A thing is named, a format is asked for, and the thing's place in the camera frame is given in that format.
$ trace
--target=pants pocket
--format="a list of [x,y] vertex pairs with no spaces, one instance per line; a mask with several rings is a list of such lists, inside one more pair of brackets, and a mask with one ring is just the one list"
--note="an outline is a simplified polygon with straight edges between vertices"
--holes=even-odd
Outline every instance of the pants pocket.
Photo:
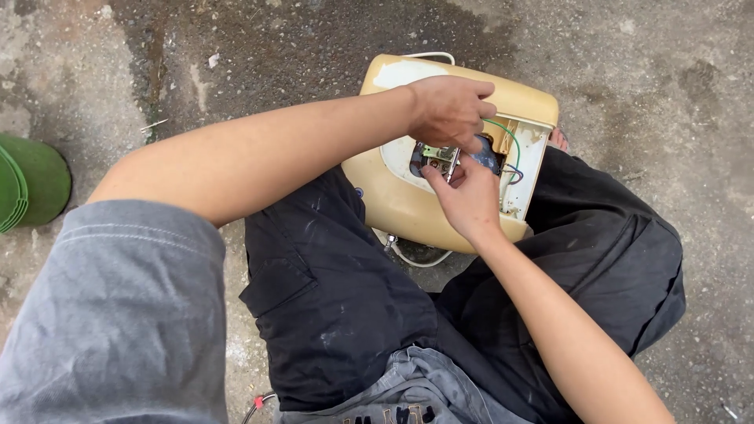
[[259,318],[316,286],[316,280],[289,260],[269,259],[262,263],[238,298],[246,303],[254,318]]

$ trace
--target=t-shirt sleeve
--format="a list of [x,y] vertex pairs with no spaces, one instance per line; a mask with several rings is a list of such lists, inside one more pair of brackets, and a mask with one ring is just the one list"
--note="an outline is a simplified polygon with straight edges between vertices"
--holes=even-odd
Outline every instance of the t-shirt sleeve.
[[0,356],[0,422],[228,422],[224,256],[177,207],[68,213]]

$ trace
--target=foot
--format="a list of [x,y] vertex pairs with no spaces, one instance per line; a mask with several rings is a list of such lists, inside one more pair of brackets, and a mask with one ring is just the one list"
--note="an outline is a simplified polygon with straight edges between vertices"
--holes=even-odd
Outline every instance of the foot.
[[560,149],[568,153],[568,137],[562,132],[560,128],[555,128],[550,134],[549,145],[556,149]]

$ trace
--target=yellow plastic casing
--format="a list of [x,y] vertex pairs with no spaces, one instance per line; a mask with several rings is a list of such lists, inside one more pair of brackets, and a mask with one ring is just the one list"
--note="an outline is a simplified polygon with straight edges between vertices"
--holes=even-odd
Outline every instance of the yellow plastic casing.
[[[405,81],[386,84],[380,79],[380,72],[386,66],[407,60],[423,63],[416,65],[420,69],[419,72],[415,75],[405,75],[405,78],[401,77]],[[387,54],[377,56],[366,72],[360,94],[378,93],[392,88],[391,86],[408,84],[412,80],[431,75],[457,75],[478,81],[490,81],[495,84],[495,92],[486,101],[498,107],[498,116],[528,121],[549,129],[557,126],[558,103],[551,95],[484,72],[423,59]],[[484,132],[498,134],[500,130],[499,127],[485,122]],[[437,196],[391,172],[383,161],[380,148],[356,155],[344,161],[342,167],[354,187],[363,190],[362,199],[366,205],[368,226],[418,243],[463,253],[476,253],[468,241],[450,226]],[[536,174],[526,177],[536,178]],[[526,231],[523,218],[517,219],[500,213],[500,226],[511,241],[518,241],[523,237]]]

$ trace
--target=green wire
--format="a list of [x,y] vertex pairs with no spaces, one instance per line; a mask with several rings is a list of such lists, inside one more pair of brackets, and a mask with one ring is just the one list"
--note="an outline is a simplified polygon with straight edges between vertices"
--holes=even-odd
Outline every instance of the green wire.
[[[505,125],[503,124],[495,122],[492,119],[483,119],[483,121],[499,126],[500,128],[504,129],[505,132],[509,133],[511,137],[513,137],[513,141],[516,142],[516,169],[518,169],[519,160],[521,159],[521,145],[518,143],[518,139],[516,138],[516,136],[514,136],[513,133],[511,133],[510,130],[507,129]],[[510,181],[508,181],[508,184],[510,184],[513,181],[513,178],[515,176],[516,174],[513,174],[510,176]]]

